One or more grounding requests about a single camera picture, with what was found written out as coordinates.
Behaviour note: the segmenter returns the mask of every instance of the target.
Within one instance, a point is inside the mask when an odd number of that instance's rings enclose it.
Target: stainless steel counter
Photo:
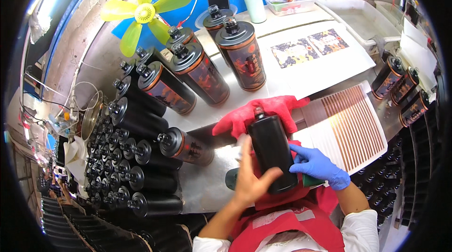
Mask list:
[[[378,66],[371,68],[330,88],[314,93],[310,98],[314,100],[324,97],[357,85],[364,80],[372,83],[376,78],[375,70],[380,70],[380,68]],[[387,98],[378,100],[371,92],[367,95],[380,119],[386,139],[389,141],[402,128],[398,119],[400,108],[389,107]],[[236,141],[229,135],[212,136],[213,126],[209,125],[189,132],[215,148],[215,158],[207,167],[184,163],[179,170],[180,195],[184,202],[183,213],[217,212],[234,194],[234,191],[226,187],[225,175],[230,169],[239,167],[235,159],[239,157],[240,149],[234,146]]]

